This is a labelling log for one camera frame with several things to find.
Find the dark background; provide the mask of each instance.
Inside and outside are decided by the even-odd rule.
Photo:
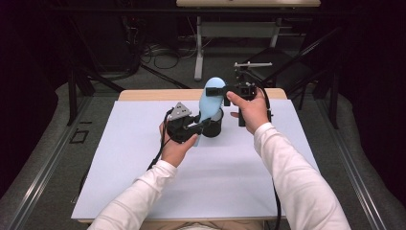
[[[84,7],[118,5],[113,0],[48,2]],[[126,72],[136,57],[126,42],[128,33],[119,16],[75,16],[77,31],[71,20],[48,17],[36,1],[0,4],[2,196],[51,121],[57,105],[55,90],[67,81],[75,61],[99,72]],[[170,8],[175,1],[133,1],[133,4],[132,7]],[[352,10],[360,6],[367,20],[343,62],[340,93],[353,105],[364,152],[388,189],[405,205],[406,125],[401,113],[406,107],[406,96],[402,93],[406,85],[405,1],[325,0],[321,9]],[[184,27],[189,27],[184,18],[134,19],[141,22],[137,25],[143,27],[144,35],[172,48],[176,48],[177,36],[188,30]],[[322,34],[336,23],[340,22],[319,22],[312,26],[308,36]],[[69,38],[68,46],[60,42],[62,35]]]

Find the wire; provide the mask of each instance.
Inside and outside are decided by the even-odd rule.
[[[278,197],[277,190],[275,189],[275,183],[273,183],[273,184],[274,184],[275,199],[277,201],[277,208],[278,208],[278,216],[277,216],[277,223],[275,224],[275,230],[278,230],[280,228],[280,225],[281,225],[282,210],[281,210],[281,201],[280,201],[280,199]]]
[[[164,127],[162,128],[162,133],[161,133],[161,147],[159,148],[158,153],[156,154],[155,158],[151,161],[151,163],[149,164],[147,171],[152,169],[152,166],[154,166],[156,164],[156,162],[158,162],[159,158],[161,157],[162,154],[162,150],[164,149],[164,146],[170,141],[170,138],[167,140],[167,142],[165,142],[165,134],[167,133],[167,118],[170,115],[170,113],[173,111],[173,108],[170,109],[164,117]]]

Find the hand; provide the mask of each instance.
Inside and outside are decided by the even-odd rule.
[[[159,130],[162,132],[164,130],[164,124],[162,123],[159,126]],[[164,144],[167,143],[164,148],[162,149],[162,156],[161,159],[170,163],[174,167],[178,167],[180,163],[185,158],[186,152],[194,145],[197,140],[197,134],[194,134],[189,140],[186,142],[179,144],[172,140],[169,140],[169,135],[165,132],[165,139]]]
[[[265,98],[260,89],[257,88],[257,96],[250,102],[242,99],[239,95],[231,91],[227,92],[227,98],[241,109],[247,130],[252,134],[254,134],[260,126],[269,122]],[[237,112],[231,112],[231,115],[238,117]]]

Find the light blue object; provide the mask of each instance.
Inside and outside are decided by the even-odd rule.
[[[218,109],[220,109],[221,104],[224,100],[223,95],[219,96],[211,96],[208,97],[206,96],[206,88],[208,87],[214,87],[214,88],[222,88],[226,85],[226,82],[224,82],[223,79],[218,78],[218,77],[213,77],[209,79],[203,89],[202,97],[200,98],[199,102],[199,109],[200,109],[200,121],[212,118],[217,112]]]

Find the floor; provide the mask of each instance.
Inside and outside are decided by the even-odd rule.
[[[297,39],[295,37],[282,38],[279,45],[282,48],[284,47],[286,52],[294,53],[297,48],[291,48],[292,41],[297,42]],[[205,59],[207,61],[203,68],[204,78],[226,76],[226,78],[230,78],[230,81],[234,77],[232,67],[234,63],[260,51],[266,43],[248,40],[246,46],[241,46],[241,40],[233,40],[233,42],[230,40],[227,42],[208,40],[207,42],[209,43],[205,48]],[[182,81],[191,88],[202,88],[204,86],[204,81],[196,82],[193,80],[195,58],[192,55],[180,59],[176,64],[176,68],[159,68],[160,63],[167,65],[175,63],[171,61],[176,60],[171,56],[161,56],[154,65],[152,65],[152,62],[148,63],[148,65],[161,73]],[[173,83],[161,80],[145,69],[140,69],[130,78],[115,80],[115,82],[125,88],[134,89],[177,88]],[[103,126],[108,119],[108,111],[111,110],[112,104],[118,97],[117,93],[104,85],[96,81],[93,83],[97,93],[92,98],[82,97],[79,94],[79,116],[71,126],[66,126],[69,120],[67,85],[62,85],[57,90],[59,102],[54,119],[50,122],[49,127],[44,132],[20,175],[17,176],[8,192],[0,200],[0,229],[86,228],[86,225],[74,222],[69,218],[71,214],[69,210],[75,205],[75,197],[79,186],[78,181],[80,181],[86,166],[91,162],[92,154],[102,135]],[[368,159],[359,145],[356,123],[350,112],[350,103],[345,98],[340,97],[338,108],[338,124],[340,128],[336,130],[331,128],[326,121],[323,123],[324,125],[321,124],[318,127],[319,129],[311,126],[310,122],[305,122],[311,121],[314,118],[312,116],[315,116],[315,114],[320,116],[318,117],[319,120],[327,117],[325,101],[313,103],[312,101],[311,95],[307,95],[305,103],[308,102],[312,106],[308,106],[307,109],[304,107],[304,110],[298,111],[298,114],[304,121],[304,129],[308,130],[306,133],[307,138],[314,140],[311,145],[316,149],[336,148],[341,152],[340,156],[336,155],[335,157],[340,159],[341,163],[338,167],[343,168],[341,173],[344,173],[349,178],[346,179],[346,183],[349,183],[349,186],[355,191],[353,197],[355,197],[356,201],[353,205],[357,207],[354,207],[353,210],[357,210],[357,213],[353,213],[354,217],[360,217],[359,223],[357,223],[356,219],[353,221],[353,229],[406,229],[406,211],[404,207],[385,189],[384,184],[368,163]],[[86,141],[89,145],[81,147],[70,145],[73,135],[81,129],[92,130],[92,134],[96,134],[89,134]],[[321,131],[333,140],[332,144],[319,142]],[[78,149],[80,149],[80,152],[87,152],[88,155],[73,156],[75,150]],[[69,157],[77,157],[82,160],[72,162]],[[55,188],[65,188],[65,191],[51,190],[50,188],[53,186]],[[340,189],[340,184],[334,186],[338,190]],[[62,192],[66,192],[64,198],[60,198],[58,195]],[[55,226],[57,219],[62,220],[58,221],[59,225]]]

